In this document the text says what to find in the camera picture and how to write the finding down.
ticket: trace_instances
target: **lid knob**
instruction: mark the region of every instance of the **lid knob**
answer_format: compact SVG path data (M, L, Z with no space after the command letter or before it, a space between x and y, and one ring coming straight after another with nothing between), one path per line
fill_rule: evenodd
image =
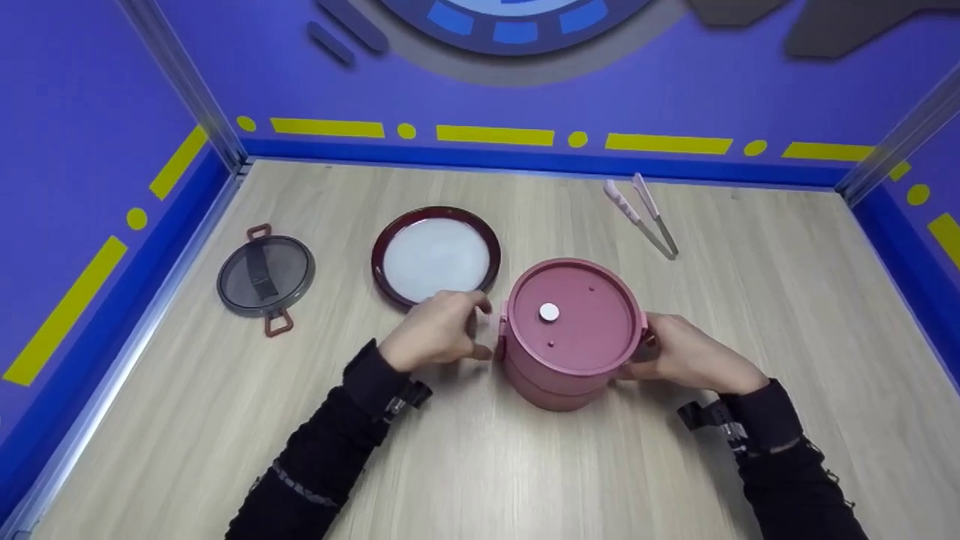
M547 302L540 306L540 319L545 323L552 323L560 317L560 308L556 304Z

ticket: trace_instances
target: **wooden table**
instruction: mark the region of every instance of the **wooden table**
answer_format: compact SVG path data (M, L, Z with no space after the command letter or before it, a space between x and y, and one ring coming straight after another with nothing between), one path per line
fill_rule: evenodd
M956 538L960 399L840 198L652 190L680 245L674 262L595 180L258 161L36 538L222 537L346 362L399 321L373 289L370 248L390 220L434 204L469 209L499 235L495 306L545 258L603 264L642 307L687 316L783 381L871 538ZM263 222L318 262L291 309L297 327L275 339L214 290ZM492 346L495 329L480 340ZM552 413L498 365L420 376L436 395L395 425L331 538L758 537L722 438L689 433L674 413L690 392L619 383Z

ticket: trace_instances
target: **blue circle graphic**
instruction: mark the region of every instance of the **blue circle graphic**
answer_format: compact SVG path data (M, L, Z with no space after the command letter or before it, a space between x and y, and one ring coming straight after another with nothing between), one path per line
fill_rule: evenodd
M381 0L443 43L494 56L558 51L597 37L650 0Z

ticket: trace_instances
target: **blue wall border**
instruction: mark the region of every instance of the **blue wall border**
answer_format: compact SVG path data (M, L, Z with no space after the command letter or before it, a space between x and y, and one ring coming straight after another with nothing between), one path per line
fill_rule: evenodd
M0 524L30 490L83 410L227 181L229 173L217 154L209 147L203 153L194 172L180 179L180 194L0 446Z
M885 189L874 189L852 210L927 339L954 381L960 381L960 291L947 270Z
M364 163L406 163L413 165L514 169L564 174L675 178L738 184L780 184L829 187L840 183L847 167L812 165L764 165L717 161L658 160L609 156L570 156L541 152L478 150L465 148L423 148L381 144L347 144L316 140L272 140L242 138L251 156L277 159L359 161Z

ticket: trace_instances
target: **pink tongs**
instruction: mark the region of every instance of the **pink tongs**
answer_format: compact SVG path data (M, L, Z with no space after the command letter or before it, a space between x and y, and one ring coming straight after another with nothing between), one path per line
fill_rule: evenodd
M631 181L636 193L639 194L640 200L643 201L643 205L647 208L647 211L650 212L650 215L654 218L654 223L657 224L657 228L660 229L660 233L663 234L663 239L666 240L666 246L663 245L663 242L660 242L660 239L654 236L654 234L647 229L647 226L640 220L640 214L636 213L634 207L630 206L630 203L627 201L627 198L623 196L622 193L616 188L616 184L613 183L613 180L607 180L604 182L603 191L607 194L607 197L627 216L627 219L630 220L644 236L650 240L660 252L669 260L677 258L677 255L680 251L677 249L677 244L673 241L673 236L670 235L670 231L666 229L666 225L663 224L663 218L660 217L660 211L657 209L657 203L654 202L654 198L650 195L650 190L647 189L647 183L643 181L643 177L640 176L640 173L634 174L634 179Z

